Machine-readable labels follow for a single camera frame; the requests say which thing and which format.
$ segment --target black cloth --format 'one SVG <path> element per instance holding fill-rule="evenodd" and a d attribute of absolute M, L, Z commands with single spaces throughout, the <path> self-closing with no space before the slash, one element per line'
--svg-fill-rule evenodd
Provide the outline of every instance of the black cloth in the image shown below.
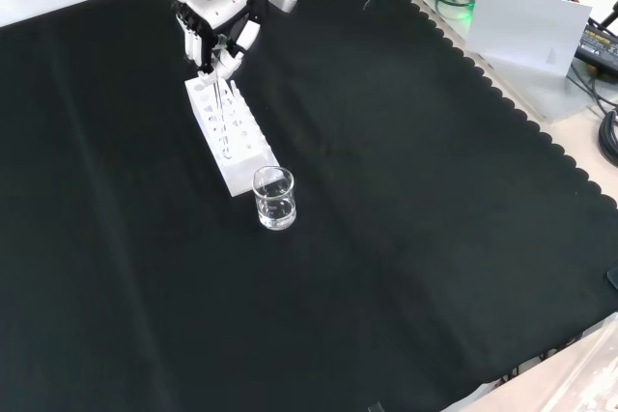
<path fill-rule="evenodd" d="M 618 308 L 616 204 L 409 0 L 270 9 L 236 79 L 282 233 L 228 195 L 169 4 L 0 31 L 0 410 L 437 411 Z"/>

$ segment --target cable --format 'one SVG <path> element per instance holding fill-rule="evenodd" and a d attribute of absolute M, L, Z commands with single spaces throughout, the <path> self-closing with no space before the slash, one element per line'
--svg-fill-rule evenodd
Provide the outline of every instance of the cable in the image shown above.
<path fill-rule="evenodd" d="M 616 107 L 618 105 L 599 95 L 599 93 L 597 92 L 597 76 L 592 76 L 589 86 L 588 84 L 586 84 L 583 77 L 581 77 L 581 74 L 579 74 L 579 71 L 577 71 L 577 69 L 573 65 L 571 65 L 571 69 L 573 70 L 573 73 L 576 75 L 577 79 L 579 79 L 579 82 L 583 84 L 583 87 L 585 88 L 584 92 L 586 92 L 586 94 L 588 94 L 595 100 L 597 106 L 604 113 L 604 118 L 601 121 L 601 125 L 599 126 L 599 136 L 597 139 L 599 144 L 599 150 L 601 150 L 601 153 L 607 161 L 609 161 L 611 164 L 618 168 L 618 138 L 616 138 L 616 131 L 614 129 L 614 126 L 618 125 L 618 116 L 616 114 Z M 569 80 L 575 83 L 581 90 L 584 90 L 575 82 L 573 78 L 571 78 L 570 76 L 567 77 L 569 77 Z M 609 111 L 605 110 L 602 102 L 612 106 L 612 109 Z"/>
<path fill-rule="evenodd" d="M 599 127 L 599 148 L 605 159 L 618 168 L 618 139 L 616 139 L 616 110 L 609 111 Z"/>

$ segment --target power adapter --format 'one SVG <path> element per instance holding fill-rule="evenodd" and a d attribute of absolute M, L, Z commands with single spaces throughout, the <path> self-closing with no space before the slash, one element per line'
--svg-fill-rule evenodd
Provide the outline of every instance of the power adapter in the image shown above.
<path fill-rule="evenodd" d="M 576 57 L 599 72 L 618 77 L 618 39 L 586 25 Z"/>

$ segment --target white table surface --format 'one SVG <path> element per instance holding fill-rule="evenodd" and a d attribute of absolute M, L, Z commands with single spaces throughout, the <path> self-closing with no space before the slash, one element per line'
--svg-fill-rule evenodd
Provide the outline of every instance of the white table surface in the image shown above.
<path fill-rule="evenodd" d="M 609 14 L 613 4 L 618 0 L 580 1 L 592 6 L 593 17 L 601 21 Z M 421 0 L 412 0 L 412 2 L 418 5 L 437 24 L 437 27 L 444 31 L 445 37 L 450 39 L 455 46 L 464 50 L 460 36 L 447 27 L 432 9 L 428 8 Z M 612 30 L 618 32 L 618 24 L 614 24 Z M 526 111 L 525 102 L 509 92 L 507 86 L 500 82 L 495 73 L 485 65 L 485 62 L 478 55 L 468 52 L 465 52 L 465 55 L 474 59 L 476 65 L 483 68 L 486 76 L 492 79 L 493 85 L 510 98 L 517 108 L 526 112 L 531 121 L 539 124 L 541 130 L 549 134 L 554 143 L 562 146 L 565 154 L 576 161 L 577 167 L 588 173 L 590 180 L 596 182 L 605 195 L 618 202 L 618 168 L 605 161 L 596 144 L 597 132 L 601 122 L 600 112 L 584 110 L 556 124 L 540 122 Z M 552 389 L 555 390 L 558 386 L 556 381 L 563 377 L 565 371 L 575 367 L 579 356 L 586 349 L 589 349 L 596 339 L 597 335 L 592 334 L 489 395 L 475 401 L 466 409 L 462 409 L 462 407 L 465 407 L 464 400 L 461 405 L 454 405 L 449 408 L 449 412 L 451 410 L 465 410 L 465 412 L 530 412 L 538 410 L 537 407 L 540 404 L 542 405 L 543 400 L 548 397 Z"/>
<path fill-rule="evenodd" d="M 439 17 L 420 0 L 412 0 L 417 4 L 423 12 L 425 12 L 438 27 L 444 30 L 444 35 L 450 39 L 455 46 L 464 49 L 464 44 L 457 34 L 450 28 L 446 27 Z M 594 7 L 593 13 L 599 21 L 601 21 L 610 11 L 613 4 L 618 0 L 581 0 Z M 567 120 L 556 124 L 547 124 L 540 122 L 532 114 L 526 111 L 525 102 L 522 102 L 519 97 L 509 92 L 508 87 L 500 82 L 495 73 L 485 65 L 485 62 L 476 54 L 465 52 L 466 56 L 474 59 L 477 66 L 483 68 L 486 76 L 489 77 L 493 85 L 500 89 L 502 93 L 510 98 L 516 106 L 528 114 L 531 121 L 536 122 L 541 127 L 541 130 L 549 134 L 553 142 L 562 146 L 565 153 L 571 156 L 577 164 L 577 167 L 583 169 L 590 180 L 596 182 L 602 189 L 602 192 L 618 201 L 618 168 L 609 164 L 597 148 L 597 132 L 601 118 L 599 112 L 596 113 L 590 110 L 584 110 L 577 115 L 574 115 Z M 588 98 L 582 93 L 582 99 Z"/>

